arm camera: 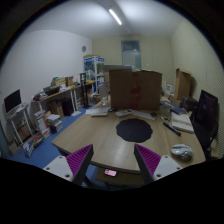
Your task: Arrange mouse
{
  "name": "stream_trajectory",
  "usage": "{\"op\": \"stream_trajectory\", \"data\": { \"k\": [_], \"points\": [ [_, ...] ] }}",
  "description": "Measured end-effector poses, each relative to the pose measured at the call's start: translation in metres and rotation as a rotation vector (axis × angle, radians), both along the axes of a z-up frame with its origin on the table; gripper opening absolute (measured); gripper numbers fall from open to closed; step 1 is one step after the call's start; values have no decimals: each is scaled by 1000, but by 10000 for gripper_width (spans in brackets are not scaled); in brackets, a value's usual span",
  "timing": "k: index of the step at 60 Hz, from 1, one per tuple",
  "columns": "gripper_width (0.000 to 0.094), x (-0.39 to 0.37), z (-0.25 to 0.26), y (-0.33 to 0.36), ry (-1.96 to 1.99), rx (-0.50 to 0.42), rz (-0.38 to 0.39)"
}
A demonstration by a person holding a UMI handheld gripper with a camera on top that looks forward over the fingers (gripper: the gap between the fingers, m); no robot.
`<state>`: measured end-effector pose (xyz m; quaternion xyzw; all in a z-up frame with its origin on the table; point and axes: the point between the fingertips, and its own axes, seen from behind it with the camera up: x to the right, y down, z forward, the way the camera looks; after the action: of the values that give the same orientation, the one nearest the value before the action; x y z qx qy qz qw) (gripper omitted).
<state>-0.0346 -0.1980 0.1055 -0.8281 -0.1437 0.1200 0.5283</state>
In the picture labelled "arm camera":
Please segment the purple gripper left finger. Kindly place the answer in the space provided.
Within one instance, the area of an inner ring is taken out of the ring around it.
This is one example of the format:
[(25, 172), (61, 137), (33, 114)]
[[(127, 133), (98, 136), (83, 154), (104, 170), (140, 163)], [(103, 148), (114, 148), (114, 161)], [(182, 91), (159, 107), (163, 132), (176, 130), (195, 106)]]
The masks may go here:
[(93, 154), (93, 145), (90, 144), (67, 156), (56, 157), (44, 167), (44, 170), (81, 185)]

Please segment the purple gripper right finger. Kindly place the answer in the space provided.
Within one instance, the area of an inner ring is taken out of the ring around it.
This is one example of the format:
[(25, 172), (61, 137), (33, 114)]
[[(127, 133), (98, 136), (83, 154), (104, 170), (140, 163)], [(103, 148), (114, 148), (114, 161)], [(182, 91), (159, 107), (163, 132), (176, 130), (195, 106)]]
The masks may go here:
[(182, 169), (169, 155), (160, 156), (139, 144), (134, 146), (134, 155), (145, 184), (150, 184)]

